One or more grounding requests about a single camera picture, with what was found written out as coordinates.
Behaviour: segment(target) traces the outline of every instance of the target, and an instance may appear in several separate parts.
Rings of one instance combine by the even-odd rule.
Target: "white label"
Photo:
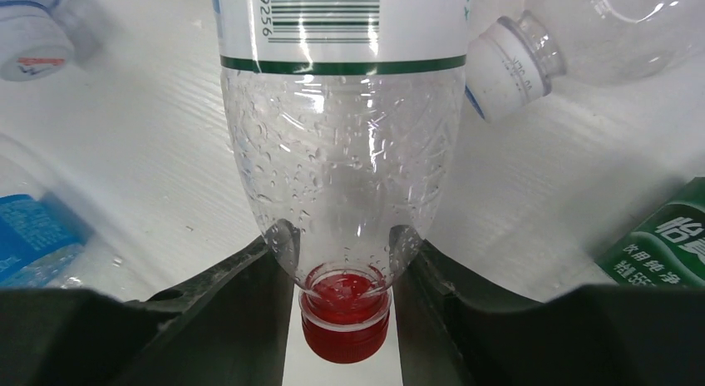
[[[220,54],[225,66],[256,72],[368,74],[460,67],[469,1],[217,0]],[[359,66],[363,63],[387,65]]]

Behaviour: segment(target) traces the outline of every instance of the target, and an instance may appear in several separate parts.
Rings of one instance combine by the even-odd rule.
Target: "bottle cap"
[[[62,69],[73,57],[66,34],[39,7],[0,7],[0,78],[30,81]]]
[[[321,309],[310,296],[301,292],[303,336],[311,350],[322,359],[335,364],[363,361],[375,354],[387,338],[391,302],[388,290],[351,316]]]
[[[521,38],[499,22],[470,42],[466,95],[480,116],[500,120],[550,92]]]

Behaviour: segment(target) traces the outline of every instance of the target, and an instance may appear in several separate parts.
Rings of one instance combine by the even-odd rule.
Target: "white bottle cap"
[[[64,31],[39,7],[0,7],[0,78],[29,81],[63,68],[73,57]]]
[[[496,22],[467,53],[466,95],[487,121],[500,120],[550,92],[521,39]]]

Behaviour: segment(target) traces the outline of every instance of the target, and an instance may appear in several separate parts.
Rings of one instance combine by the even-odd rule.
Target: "blue label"
[[[79,240],[29,195],[0,198],[0,282]]]

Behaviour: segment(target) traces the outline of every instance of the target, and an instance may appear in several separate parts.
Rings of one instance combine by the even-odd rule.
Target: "upside-down bottle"
[[[214,0],[225,112],[309,346],[374,354],[459,126],[469,0]],[[418,16],[420,12],[435,16]]]

